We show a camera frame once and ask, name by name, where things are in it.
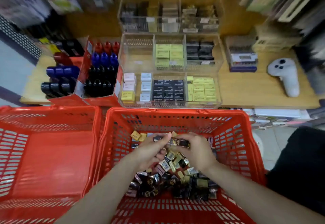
human arm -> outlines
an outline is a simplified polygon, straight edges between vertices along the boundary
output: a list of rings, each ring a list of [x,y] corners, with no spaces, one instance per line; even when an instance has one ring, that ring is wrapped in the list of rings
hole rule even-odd
[[[144,171],[153,163],[162,161],[165,151],[161,150],[170,140],[171,133],[153,142],[154,134],[147,137],[139,148],[125,156],[95,185],[83,199],[79,200],[56,224],[107,224],[127,191],[134,175]]]
[[[257,224],[325,223],[324,216],[219,163],[206,138],[193,133],[177,138],[189,140],[191,149],[175,147],[175,150],[184,154],[193,167],[220,185]]]

tiled floor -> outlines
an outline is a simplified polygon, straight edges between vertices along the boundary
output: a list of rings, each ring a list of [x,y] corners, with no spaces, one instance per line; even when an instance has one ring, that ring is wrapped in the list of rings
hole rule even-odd
[[[287,144],[288,138],[296,130],[291,127],[276,127],[262,130],[253,130],[262,140],[263,163],[267,170],[271,170],[280,156],[281,151]]]

red shopping basket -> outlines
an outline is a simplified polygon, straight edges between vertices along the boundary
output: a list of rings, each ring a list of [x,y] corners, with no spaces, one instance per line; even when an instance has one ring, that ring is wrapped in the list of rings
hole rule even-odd
[[[125,109],[107,112],[100,140],[96,180],[131,152],[130,134],[138,132],[187,133],[214,137],[219,161],[245,177],[264,184],[264,167],[253,140],[249,117],[236,110]],[[197,202],[161,196],[152,199],[124,197],[112,224],[128,223],[253,223],[224,192],[217,200]]]
[[[53,223],[92,187],[99,107],[0,108],[0,223]]]

